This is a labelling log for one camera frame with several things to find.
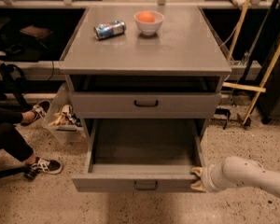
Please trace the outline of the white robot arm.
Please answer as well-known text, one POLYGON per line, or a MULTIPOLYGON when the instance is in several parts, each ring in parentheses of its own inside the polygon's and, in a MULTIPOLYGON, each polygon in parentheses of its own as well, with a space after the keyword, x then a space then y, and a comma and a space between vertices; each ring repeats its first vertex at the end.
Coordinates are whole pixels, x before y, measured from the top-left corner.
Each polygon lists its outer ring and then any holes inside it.
POLYGON ((257 161, 232 156, 221 163, 193 167, 191 172, 198 180, 190 187, 200 192, 252 187, 280 199, 280 173, 265 169, 257 161))

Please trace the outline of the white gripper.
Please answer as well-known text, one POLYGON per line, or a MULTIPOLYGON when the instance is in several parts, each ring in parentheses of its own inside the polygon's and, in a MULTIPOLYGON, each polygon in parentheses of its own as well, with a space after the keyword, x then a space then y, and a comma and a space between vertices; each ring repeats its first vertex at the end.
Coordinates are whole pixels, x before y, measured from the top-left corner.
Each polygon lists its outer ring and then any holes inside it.
POLYGON ((202 167, 193 167, 190 171, 192 174, 201 178, 201 180, 192 183, 190 187, 199 192, 219 192, 223 190, 221 165, 211 164, 202 167))

